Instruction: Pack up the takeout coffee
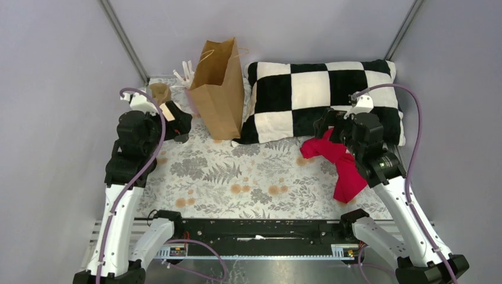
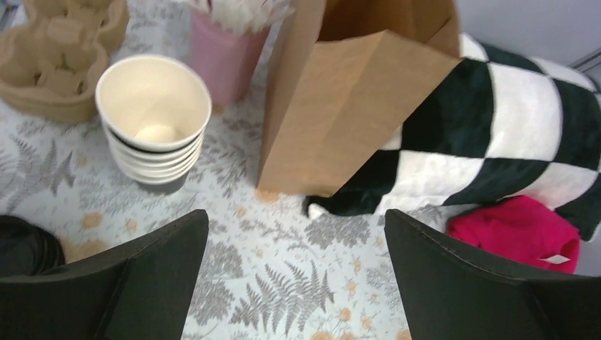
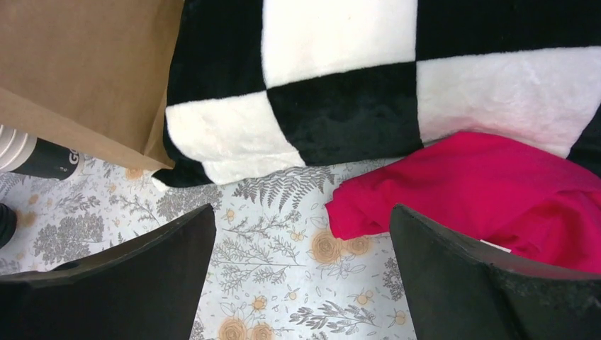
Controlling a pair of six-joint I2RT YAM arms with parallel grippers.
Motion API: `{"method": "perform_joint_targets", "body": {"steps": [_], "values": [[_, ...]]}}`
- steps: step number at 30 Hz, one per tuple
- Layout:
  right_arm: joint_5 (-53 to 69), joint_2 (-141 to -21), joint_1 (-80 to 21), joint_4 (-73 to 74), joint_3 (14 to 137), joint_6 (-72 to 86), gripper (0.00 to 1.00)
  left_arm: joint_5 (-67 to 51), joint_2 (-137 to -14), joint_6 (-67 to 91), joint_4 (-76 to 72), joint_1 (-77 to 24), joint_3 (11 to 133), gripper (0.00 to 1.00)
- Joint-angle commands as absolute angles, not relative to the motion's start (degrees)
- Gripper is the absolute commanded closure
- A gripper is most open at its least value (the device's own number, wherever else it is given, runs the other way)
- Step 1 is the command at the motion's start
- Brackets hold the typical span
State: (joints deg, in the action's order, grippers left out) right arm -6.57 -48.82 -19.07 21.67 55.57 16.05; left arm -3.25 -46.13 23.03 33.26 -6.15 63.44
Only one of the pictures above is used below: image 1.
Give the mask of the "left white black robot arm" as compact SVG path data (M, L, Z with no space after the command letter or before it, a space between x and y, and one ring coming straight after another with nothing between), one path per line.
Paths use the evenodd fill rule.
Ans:
M191 129L192 115L176 102L168 101L160 109L162 114L135 109L118 119L118 138L105 167L105 210L98 241L74 283L144 283L146 269L163 242L177 243L183 237L180 213L160 210L130 247L136 208L162 143L184 143Z

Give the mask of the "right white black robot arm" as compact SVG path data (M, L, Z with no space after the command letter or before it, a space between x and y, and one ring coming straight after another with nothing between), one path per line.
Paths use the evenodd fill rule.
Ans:
M314 123L315 136L333 128L331 142L343 144L355 159L359 174L380 197L402 240L392 236L362 211L342 216L340 238L362 241L385 259L398 283L457 283L469 269L462 254L453 254L438 236L412 194L399 158L384 147L384 127L372 113L326 108Z

